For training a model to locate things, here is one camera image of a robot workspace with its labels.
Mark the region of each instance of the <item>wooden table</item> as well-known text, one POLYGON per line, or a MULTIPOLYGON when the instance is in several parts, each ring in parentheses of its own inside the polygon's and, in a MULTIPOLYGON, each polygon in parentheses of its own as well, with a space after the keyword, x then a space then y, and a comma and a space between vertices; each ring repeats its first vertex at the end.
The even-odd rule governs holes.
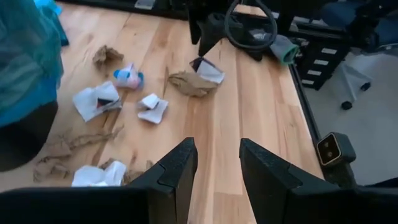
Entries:
MULTIPOLYGON (((97 166, 110 157, 144 170, 146 160, 158 161, 187 136, 195 137, 198 170, 189 223, 255 223, 238 158, 239 140, 250 138, 280 157, 322 177, 302 107, 288 67, 264 58, 259 63, 220 41, 206 58, 226 73, 214 95, 189 98, 170 84, 170 73, 189 70, 198 46, 190 41, 188 23, 128 12, 62 4, 60 20, 70 40, 62 52, 65 74, 58 92, 59 111, 51 134, 73 128, 79 135, 124 125, 113 141, 86 147, 69 162, 71 170, 97 166), (123 108, 85 123, 72 104, 80 90, 106 78, 92 64, 99 47, 107 44, 134 62, 146 76, 142 91, 120 90, 123 108), (151 125, 137 118, 135 102, 155 93, 169 101, 164 120, 151 125)), ((34 184, 32 168, 40 158, 0 174, 0 190, 27 186, 70 185, 66 180, 34 184)))

